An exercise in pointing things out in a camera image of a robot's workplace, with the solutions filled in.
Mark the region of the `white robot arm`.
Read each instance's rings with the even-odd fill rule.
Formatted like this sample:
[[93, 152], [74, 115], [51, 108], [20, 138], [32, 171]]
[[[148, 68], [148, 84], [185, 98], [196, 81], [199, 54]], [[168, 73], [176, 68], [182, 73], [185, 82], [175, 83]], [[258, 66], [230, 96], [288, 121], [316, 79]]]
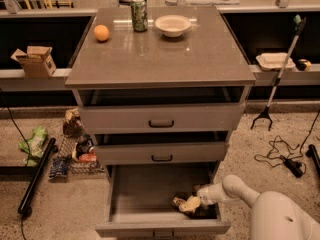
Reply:
[[200, 186], [187, 198], [174, 197], [172, 204], [194, 215], [200, 207], [236, 200], [251, 209], [250, 240], [320, 240], [320, 224], [292, 199], [275, 191], [257, 192], [236, 175]]

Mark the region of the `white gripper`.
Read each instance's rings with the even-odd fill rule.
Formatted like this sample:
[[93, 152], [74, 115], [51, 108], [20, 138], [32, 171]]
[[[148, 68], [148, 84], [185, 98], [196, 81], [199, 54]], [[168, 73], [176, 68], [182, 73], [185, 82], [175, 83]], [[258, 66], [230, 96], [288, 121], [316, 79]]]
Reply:
[[233, 198], [227, 194], [221, 183], [204, 185], [196, 191], [196, 196], [183, 200], [178, 208], [183, 213], [194, 213], [200, 205], [209, 206], [216, 203], [231, 202]]

